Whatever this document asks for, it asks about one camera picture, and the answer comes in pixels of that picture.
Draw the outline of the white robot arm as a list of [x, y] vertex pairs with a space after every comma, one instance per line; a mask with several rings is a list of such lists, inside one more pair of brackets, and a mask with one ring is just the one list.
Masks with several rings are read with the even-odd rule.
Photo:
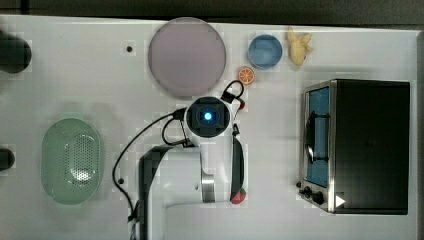
[[175, 205], [241, 203], [243, 148], [234, 122], [239, 97], [201, 97], [172, 114], [180, 143], [155, 146], [139, 162], [138, 240], [166, 239], [166, 210]]

